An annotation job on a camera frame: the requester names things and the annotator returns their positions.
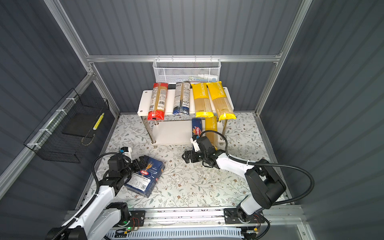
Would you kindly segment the blue Barilla pasta box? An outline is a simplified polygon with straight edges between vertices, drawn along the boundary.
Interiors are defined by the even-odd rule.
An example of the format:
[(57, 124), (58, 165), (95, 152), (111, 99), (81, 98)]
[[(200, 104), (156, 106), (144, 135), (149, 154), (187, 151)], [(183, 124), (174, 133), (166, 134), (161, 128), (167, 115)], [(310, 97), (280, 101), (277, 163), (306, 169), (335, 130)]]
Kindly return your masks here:
[(165, 164), (163, 162), (149, 157), (147, 169), (133, 173), (131, 179), (125, 184), (125, 187), (142, 197), (148, 198), (164, 169)]

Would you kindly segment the yellow Pastatime spaghetti bag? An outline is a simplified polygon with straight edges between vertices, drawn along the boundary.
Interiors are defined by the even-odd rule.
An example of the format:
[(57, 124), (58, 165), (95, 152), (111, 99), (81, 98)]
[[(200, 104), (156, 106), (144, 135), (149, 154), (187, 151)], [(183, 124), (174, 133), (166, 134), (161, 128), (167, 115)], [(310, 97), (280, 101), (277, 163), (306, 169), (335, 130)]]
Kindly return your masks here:
[[(211, 130), (211, 131), (217, 131), (217, 117), (213, 116), (211, 118), (205, 119), (205, 130)], [(210, 140), (211, 144), (215, 147), (215, 149), (218, 148), (218, 135), (213, 132), (208, 132), (205, 134), (205, 136)]]
[(209, 91), (206, 83), (192, 84), (195, 112), (197, 118), (212, 118), (214, 116)]
[(219, 121), (235, 120), (237, 117), (233, 112), (228, 97), (222, 86), (222, 82), (207, 83), (214, 107), (216, 109)]

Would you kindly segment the blue Barilla spaghetti box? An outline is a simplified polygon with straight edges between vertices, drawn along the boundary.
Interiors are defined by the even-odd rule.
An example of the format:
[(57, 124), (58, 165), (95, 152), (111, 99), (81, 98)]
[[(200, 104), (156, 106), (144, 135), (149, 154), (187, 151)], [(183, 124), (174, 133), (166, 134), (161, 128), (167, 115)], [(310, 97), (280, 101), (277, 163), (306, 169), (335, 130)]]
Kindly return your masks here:
[(192, 119), (192, 139), (196, 140), (203, 132), (203, 124), (200, 118)]

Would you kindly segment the dark blue spaghetti bag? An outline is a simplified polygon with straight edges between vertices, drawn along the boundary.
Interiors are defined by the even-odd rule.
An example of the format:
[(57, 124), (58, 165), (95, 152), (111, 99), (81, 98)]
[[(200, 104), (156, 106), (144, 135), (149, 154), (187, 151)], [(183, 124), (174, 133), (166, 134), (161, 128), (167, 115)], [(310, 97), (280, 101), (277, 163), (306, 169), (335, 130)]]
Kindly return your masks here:
[(189, 115), (190, 114), (190, 93), (191, 83), (176, 83), (175, 98), (173, 105), (173, 115)]

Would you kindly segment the red spaghetti bag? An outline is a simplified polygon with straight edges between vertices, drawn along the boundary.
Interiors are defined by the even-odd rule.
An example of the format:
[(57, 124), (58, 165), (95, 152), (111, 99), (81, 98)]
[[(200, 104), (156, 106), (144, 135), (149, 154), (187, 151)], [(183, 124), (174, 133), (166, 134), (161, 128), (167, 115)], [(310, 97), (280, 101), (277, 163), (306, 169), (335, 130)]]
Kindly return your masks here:
[(167, 83), (154, 84), (147, 117), (148, 121), (164, 120), (168, 86)]

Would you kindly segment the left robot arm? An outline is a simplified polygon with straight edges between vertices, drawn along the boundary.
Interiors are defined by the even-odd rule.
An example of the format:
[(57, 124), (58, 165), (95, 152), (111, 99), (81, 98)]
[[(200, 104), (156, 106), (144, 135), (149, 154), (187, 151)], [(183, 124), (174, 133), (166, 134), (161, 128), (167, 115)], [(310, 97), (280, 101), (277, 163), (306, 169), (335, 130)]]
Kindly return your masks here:
[[(98, 160), (110, 155), (110, 166), (101, 180), (98, 180), (95, 166)], [(132, 178), (135, 172), (144, 170), (148, 156), (132, 160), (121, 152), (105, 153), (98, 156), (92, 165), (92, 175), (96, 191), (92, 197), (61, 227), (52, 228), (47, 240), (102, 240), (114, 226), (121, 228), (134, 223), (128, 205), (123, 202), (112, 203), (112, 199)]]

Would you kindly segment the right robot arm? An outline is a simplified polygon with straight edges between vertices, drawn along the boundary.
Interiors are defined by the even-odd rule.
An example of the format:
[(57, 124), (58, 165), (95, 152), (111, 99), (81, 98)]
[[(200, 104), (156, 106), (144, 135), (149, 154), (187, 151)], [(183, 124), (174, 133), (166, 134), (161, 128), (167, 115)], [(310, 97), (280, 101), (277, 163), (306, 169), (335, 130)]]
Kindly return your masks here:
[(193, 149), (182, 155), (187, 164), (201, 162), (206, 168), (229, 171), (246, 180), (251, 193), (237, 206), (241, 222), (248, 222), (254, 213), (271, 208), (286, 191), (274, 167), (241, 163), (224, 150), (217, 150), (207, 137), (193, 137), (191, 142)]

